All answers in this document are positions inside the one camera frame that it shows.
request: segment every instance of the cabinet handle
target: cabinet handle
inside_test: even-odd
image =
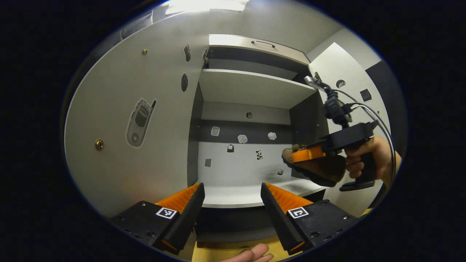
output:
[[[271,45],[273,48],[275,48],[275,45],[274,45],[274,44],[271,44],[271,43],[267,43],[267,42],[263,42],[263,41],[257,41],[257,40],[251,41],[251,43],[253,43],[253,44],[255,44],[256,42],[258,42],[258,43],[264,43],[264,44],[269,44],[269,45]]]

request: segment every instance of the wooden floor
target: wooden floor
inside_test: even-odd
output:
[[[363,213],[363,215],[369,213],[371,210],[372,208],[367,209]],[[270,247],[270,249],[266,253],[272,253],[274,255],[274,258],[270,260],[270,262],[280,261],[290,257],[290,255],[288,255],[288,252],[283,250],[278,236],[274,236],[271,238],[249,242],[204,243],[202,248],[198,248],[196,243],[196,246],[194,247],[194,252],[192,254],[192,262],[217,262],[219,260],[238,255],[241,251],[253,248],[255,245],[259,243],[267,244]]]

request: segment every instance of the human hand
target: human hand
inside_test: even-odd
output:
[[[222,259],[218,262],[267,262],[274,257],[272,254],[267,254],[264,256],[264,254],[267,253],[268,248],[268,245],[261,243],[250,250],[241,252],[239,255]]]
[[[361,162],[361,155],[369,152],[372,153],[376,164],[376,179],[382,179],[385,185],[388,186],[391,183],[391,174],[393,172],[391,149],[388,142],[379,136],[374,136],[357,149],[345,149],[345,153],[348,155],[346,158],[348,162],[346,170],[350,172],[349,177],[355,179],[361,176],[362,170],[364,169],[364,163]],[[396,151],[395,158],[397,164],[396,171],[398,171],[401,157]]]

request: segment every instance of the brass screw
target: brass screw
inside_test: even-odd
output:
[[[96,141],[96,149],[97,149],[97,151],[102,151],[103,150],[103,141],[102,140],[98,139]]]

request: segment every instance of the cabinet door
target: cabinet door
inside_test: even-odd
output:
[[[186,188],[191,112],[209,42],[200,34],[206,20],[200,13],[181,13],[136,32],[107,52],[78,86],[65,123],[66,161],[101,214],[111,217],[138,201],[156,202]],[[137,128],[131,119],[140,103],[150,113],[135,118],[146,128],[142,144],[134,146],[127,133]]]
[[[363,103],[363,99],[360,91],[367,89],[372,96],[372,100],[364,102],[364,104],[372,108],[380,116],[390,131],[387,111],[377,88],[362,66],[342,47],[336,43],[331,44],[311,62],[309,70],[312,75],[314,75],[315,72],[318,72],[322,81],[328,84],[331,88],[341,90],[361,103]],[[338,80],[344,80],[346,85],[341,88],[337,88],[336,82]],[[322,102],[325,102],[327,100],[325,92],[323,90],[319,90],[319,94]],[[344,103],[353,102],[342,93],[338,93],[338,98]],[[372,118],[370,118],[362,108],[355,109],[351,113],[351,116],[353,123],[350,123],[350,125],[357,124],[359,122],[366,123],[372,121]],[[340,125],[336,125],[332,120],[327,119],[327,122],[329,125],[329,133],[342,129]],[[379,127],[374,129],[374,135],[381,136],[383,138],[385,137]],[[380,186],[382,185],[382,181],[377,180],[374,187],[357,191],[340,192],[340,186],[350,181],[352,181],[352,179],[349,177],[348,172],[346,172],[342,181],[340,181],[335,187],[328,188],[326,190],[324,198],[330,199],[340,208],[358,217],[374,200]]]

